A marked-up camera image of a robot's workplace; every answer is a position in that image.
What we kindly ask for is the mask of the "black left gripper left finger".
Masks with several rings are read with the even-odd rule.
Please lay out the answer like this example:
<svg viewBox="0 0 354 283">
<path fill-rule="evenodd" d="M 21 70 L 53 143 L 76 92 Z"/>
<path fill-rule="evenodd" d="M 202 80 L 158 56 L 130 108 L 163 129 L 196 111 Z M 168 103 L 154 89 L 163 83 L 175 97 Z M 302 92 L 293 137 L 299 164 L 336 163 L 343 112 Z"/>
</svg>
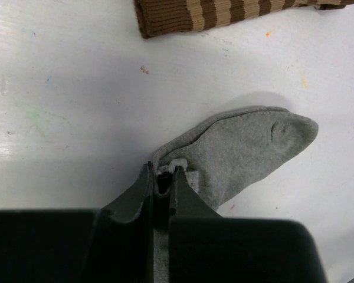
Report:
<svg viewBox="0 0 354 283">
<path fill-rule="evenodd" d="M 134 184 L 100 210 L 92 282 L 153 282 L 152 189 L 152 169 L 144 164 Z"/>
</svg>

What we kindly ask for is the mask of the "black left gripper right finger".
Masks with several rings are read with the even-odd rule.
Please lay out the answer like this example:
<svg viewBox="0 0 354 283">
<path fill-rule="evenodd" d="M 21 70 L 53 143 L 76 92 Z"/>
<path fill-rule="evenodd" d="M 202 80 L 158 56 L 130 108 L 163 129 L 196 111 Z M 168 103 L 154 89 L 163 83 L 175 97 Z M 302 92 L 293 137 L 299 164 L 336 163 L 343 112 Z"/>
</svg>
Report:
<svg viewBox="0 0 354 283">
<path fill-rule="evenodd" d="M 168 231 L 169 282 L 209 282 L 215 277 L 220 244 L 209 233 L 222 220 L 189 185 L 182 167 L 172 175 Z"/>
</svg>

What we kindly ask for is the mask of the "grey sock with black stripes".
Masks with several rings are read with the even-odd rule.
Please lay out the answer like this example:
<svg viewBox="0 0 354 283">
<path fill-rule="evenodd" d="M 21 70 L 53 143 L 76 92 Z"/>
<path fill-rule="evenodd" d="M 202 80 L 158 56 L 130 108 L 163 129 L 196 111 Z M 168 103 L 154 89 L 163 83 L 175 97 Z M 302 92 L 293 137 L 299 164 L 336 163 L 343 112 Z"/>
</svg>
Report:
<svg viewBox="0 0 354 283">
<path fill-rule="evenodd" d="M 169 282 L 172 175 L 182 167 L 191 188 L 216 213 L 245 188 L 296 157 L 316 138 L 317 123 L 283 108 L 213 117 L 155 155 L 153 279 Z M 229 219 L 209 233 L 220 244 L 209 282 L 325 282 L 315 244 L 293 221 Z"/>
</svg>

